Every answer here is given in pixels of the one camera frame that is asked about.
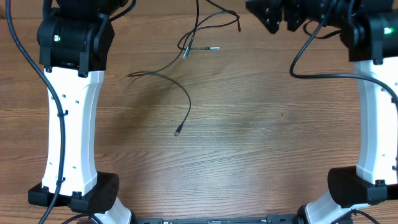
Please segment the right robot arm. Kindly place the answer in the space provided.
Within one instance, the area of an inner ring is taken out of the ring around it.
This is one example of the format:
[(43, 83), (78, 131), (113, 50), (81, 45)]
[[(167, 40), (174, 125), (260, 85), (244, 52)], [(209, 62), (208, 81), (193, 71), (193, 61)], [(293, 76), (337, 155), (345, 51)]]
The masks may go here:
[(338, 29), (358, 81), (361, 147), (355, 166), (329, 171), (327, 191), (295, 215), (267, 223), (351, 223), (364, 209), (397, 199), (397, 9), (392, 1), (254, 0), (246, 9), (275, 34), (317, 22)]

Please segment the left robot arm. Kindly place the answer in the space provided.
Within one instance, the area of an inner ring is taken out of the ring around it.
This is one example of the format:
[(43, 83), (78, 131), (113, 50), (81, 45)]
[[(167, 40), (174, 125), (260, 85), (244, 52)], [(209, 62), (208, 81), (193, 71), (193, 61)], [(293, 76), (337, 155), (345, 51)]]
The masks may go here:
[(119, 177), (95, 167), (96, 106), (114, 38), (112, 20), (127, 0), (51, 1), (37, 31), (39, 62), (51, 83), (49, 149), (44, 176), (28, 192), (42, 207), (68, 207), (96, 223), (134, 223), (118, 198)]

